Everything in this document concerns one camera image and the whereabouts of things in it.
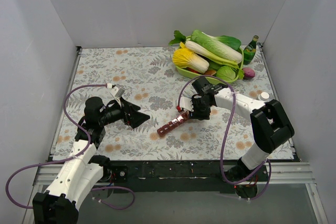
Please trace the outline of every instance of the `white wall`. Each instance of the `white wall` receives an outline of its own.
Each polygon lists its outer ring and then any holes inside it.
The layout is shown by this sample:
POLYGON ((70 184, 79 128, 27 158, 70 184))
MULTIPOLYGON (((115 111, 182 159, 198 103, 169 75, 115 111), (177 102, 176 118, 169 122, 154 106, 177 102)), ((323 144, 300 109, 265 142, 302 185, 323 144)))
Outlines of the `white wall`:
MULTIPOLYGON (((0 0, 0 223, 21 223, 24 210, 5 195, 17 169, 47 158, 76 48, 50 0, 0 0)), ((27 204, 36 170, 10 186, 27 204)))
POLYGON ((163 46, 178 29, 264 41, 285 0, 51 0, 77 46, 163 46))
POLYGON ((329 223, 336 223, 336 0, 286 0, 265 42, 275 87, 311 163, 329 223))

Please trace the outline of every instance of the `green tray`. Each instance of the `green tray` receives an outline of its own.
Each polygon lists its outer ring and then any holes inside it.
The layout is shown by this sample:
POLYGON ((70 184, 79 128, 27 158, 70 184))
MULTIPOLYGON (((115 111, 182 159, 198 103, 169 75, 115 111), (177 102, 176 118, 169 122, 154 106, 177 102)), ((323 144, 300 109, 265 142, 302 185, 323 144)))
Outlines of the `green tray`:
MULTIPOLYGON (((239 67, 242 68, 242 67, 243 67, 243 64, 244 64, 244 53, 243 53, 243 51, 242 51, 240 48, 239 48, 238 52, 240 52, 241 55, 243 56, 242 59, 241 59, 241 60, 242 60, 241 63, 238 64, 239 67)), ((178 67, 178 66, 176 66, 176 68, 177 68, 177 71, 178 71, 181 75, 186 76, 186 77, 188 77, 188 78, 190 78, 190 79, 192 79, 192 78, 194 78, 194 77, 196 77, 196 76, 200 76, 200 74, 190 72, 190 71, 188 71, 188 70, 186 70, 186 69, 184 69, 184 68, 180 68, 180 67, 178 67)), ((210 77, 206 77, 206 79, 207 79, 211 84, 218 84, 218 83, 221 83, 220 81, 218 81, 218 80, 216 80, 216 79, 213 79, 213 78, 210 78, 210 77)), ((237 79, 238 79, 238 70, 236 70, 236 78, 235 78, 234 80, 232 80, 232 81, 226 81, 226 82, 228 82, 228 83, 232 83, 232 82, 235 82, 237 79)))

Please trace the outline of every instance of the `glass bottle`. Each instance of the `glass bottle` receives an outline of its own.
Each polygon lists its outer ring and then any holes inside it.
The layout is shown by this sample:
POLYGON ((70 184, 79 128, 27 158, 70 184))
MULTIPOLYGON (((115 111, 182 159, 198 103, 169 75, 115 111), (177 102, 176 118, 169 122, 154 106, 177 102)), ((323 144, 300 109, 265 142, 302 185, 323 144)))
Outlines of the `glass bottle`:
POLYGON ((257 41, 259 36, 253 36, 252 41, 244 49, 244 64, 250 64, 256 54, 257 50, 257 41))

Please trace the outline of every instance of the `patterned table surface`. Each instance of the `patterned table surface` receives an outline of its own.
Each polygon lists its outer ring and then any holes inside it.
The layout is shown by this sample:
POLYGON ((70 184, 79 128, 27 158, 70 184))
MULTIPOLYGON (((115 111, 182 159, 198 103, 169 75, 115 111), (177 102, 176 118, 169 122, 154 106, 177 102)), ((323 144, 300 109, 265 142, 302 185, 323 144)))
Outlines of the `patterned table surface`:
MULTIPOLYGON (((172 63, 175 49, 83 49, 73 88, 83 84, 118 83, 126 89, 123 97, 139 105, 141 112, 151 116, 135 130, 121 121, 106 126, 106 135, 97 154, 125 161, 219 159, 229 110, 213 107, 209 121, 189 120, 164 138, 156 133, 159 127, 178 115, 175 100, 188 80, 176 71, 172 63)), ((273 98, 274 93, 259 49, 249 67, 255 70, 256 76, 250 81, 236 81, 233 84, 235 91, 252 98, 266 91, 273 98)), ((193 93, 192 86, 186 89, 185 94, 193 93)), ((91 96, 101 97, 104 104, 112 100, 105 88, 80 89, 71 96, 67 108, 75 121, 83 116, 85 101, 91 96)), ((68 156, 76 130, 67 118, 63 118, 54 160, 68 156)), ((239 159, 253 142, 250 123, 235 115, 225 146, 225 158, 239 159)), ((276 149, 270 158, 292 159, 289 142, 276 149)))

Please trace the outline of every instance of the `white cap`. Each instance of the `white cap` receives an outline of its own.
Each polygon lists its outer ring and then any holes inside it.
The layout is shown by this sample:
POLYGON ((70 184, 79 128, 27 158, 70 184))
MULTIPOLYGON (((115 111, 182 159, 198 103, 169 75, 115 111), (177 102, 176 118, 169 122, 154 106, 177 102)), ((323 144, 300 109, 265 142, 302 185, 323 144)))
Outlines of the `white cap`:
POLYGON ((269 94, 267 92, 263 92, 258 95, 258 100, 266 102, 269 99, 269 94))

